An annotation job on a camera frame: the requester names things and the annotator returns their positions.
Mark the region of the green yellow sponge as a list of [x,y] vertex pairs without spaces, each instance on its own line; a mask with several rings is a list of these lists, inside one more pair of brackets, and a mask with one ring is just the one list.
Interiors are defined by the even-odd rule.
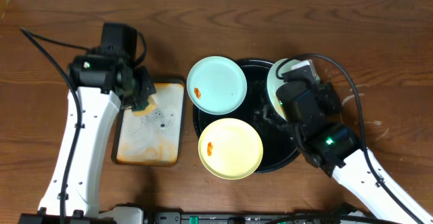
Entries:
[[137,104],[134,108],[131,109],[134,116],[145,116],[156,109],[157,105],[154,101],[153,96],[149,96],[145,102],[141,104]]

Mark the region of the light blue plate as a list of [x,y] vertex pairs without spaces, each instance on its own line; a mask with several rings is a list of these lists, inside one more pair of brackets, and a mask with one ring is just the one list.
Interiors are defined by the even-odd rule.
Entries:
[[[277,71],[277,67],[280,64],[284,63],[286,60],[287,60],[287,58],[284,58],[284,59],[278,60],[276,63],[274,63],[274,65],[272,65],[272,67],[270,68],[269,73],[267,75],[267,93],[269,96],[269,101],[271,102],[273,108],[278,113],[278,115],[280,115],[284,120],[287,120],[287,118],[284,115],[282,107],[281,107],[279,100],[276,96],[277,90],[284,84],[284,81],[281,79],[278,79],[276,77],[276,71]],[[283,72],[288,71],[289,67],[290,67],[290,65],[288,64],[288,62],[285,63],[278,70],[278,75],[281,76],[281,74]]]
[[233,60],[210,56],[193,65],[187,76],[187,92],[201,111],[223,115],[235,111],[246,98],[247,80]]

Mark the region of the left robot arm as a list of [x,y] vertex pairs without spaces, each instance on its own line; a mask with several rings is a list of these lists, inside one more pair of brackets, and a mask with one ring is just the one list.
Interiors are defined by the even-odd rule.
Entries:
[[35,214],[19,222],[145,223],[141,207],[99,210],[101,170],[109,134],[125,108],[143,110],[156,92],[147,69],[114,55],[79,55],[68,66],[68,118],[51,182]]

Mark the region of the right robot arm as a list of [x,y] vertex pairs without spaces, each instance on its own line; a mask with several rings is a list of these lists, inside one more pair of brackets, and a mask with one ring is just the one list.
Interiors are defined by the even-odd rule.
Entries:
[[432,222],[432,215],[384,170],[350,127],[327,119],[342,111],[330,83],[281,82],[273,94],[280,114],[293,127],[297,150],[310,165],[345,187],[379,219]]

